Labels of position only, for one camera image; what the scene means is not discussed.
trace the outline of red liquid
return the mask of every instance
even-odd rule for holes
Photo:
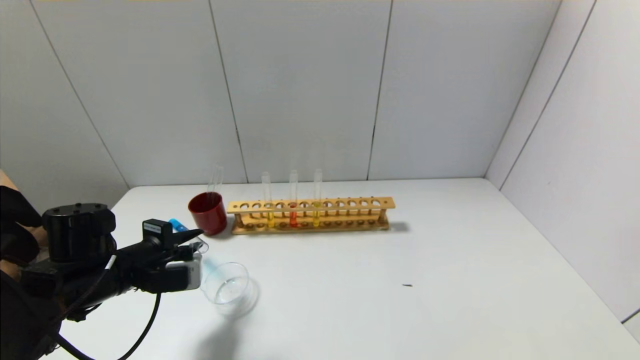
[[[289,207],[294,209],[298,206],[295,202],[289,204]],[[289,226],[298,227],[298,213],[296,211],[289,212]]]

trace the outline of wooden test tube rack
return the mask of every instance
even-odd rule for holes
[[[348,197],[324,199],[321,207],[313,207],[313,199],[300,199],[295,208],[289,200],[232,201],[227,213],[236,217],[234,235],[316,233],[327,231],[388,230],[387,209],[395,209],[392,197]],[[298,226],[289,225],[289,215],[297,212]],[[314,226],[314,212],[319,211],[320,224]],[[275,226],[268,226],[268,213],[273,213]]]

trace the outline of yellow liquid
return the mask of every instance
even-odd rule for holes
[[[319,208],[322,206],[322,203],[319,201],[314,201],[314,208]],[[314,211],[314,227],[320,226],[320,211]]]
[[[276,219],[273,216],[273,213],[267,213],[267,226],[268,227],[275,227],[276,226]]]

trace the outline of glass test tube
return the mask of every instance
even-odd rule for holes
[[[298,206],[298,172],[291,170],[289,174],[289,208],[295,209]],[[291,210],[289,212],[289,225],[291,227],[298,226],[298,212]]]
[[[262,173],[262,194],[264,195],[265,207],[271,209],[273,202],[271,200],[271,178],[268,172]],[[276,226],[276,220],[273,216],[273,211],[267,213],[267,226]]]
[[[314,174],[314,208],[322,206],[322,170],[317,168]],[[314,227],[320,226],[320,211],[314,210]]]

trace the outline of blue cap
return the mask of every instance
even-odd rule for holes
[[[182,225],[178,220],[171,218],[169,219],[169,222],[171,223],[171,225],[173,226],[173,228],[176,231],[187,231],[189,229],[187,229],[186,226]]]

